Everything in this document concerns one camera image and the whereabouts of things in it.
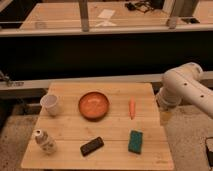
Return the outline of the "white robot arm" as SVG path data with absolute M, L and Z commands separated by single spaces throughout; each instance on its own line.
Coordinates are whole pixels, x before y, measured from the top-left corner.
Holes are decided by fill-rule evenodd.
M 160 108 L 169 110 L 186 100 L 213 119 L 213 90 L 200 83 L 202 75 L 203 69 L 194 62 L 167 70 L 156 95 Z

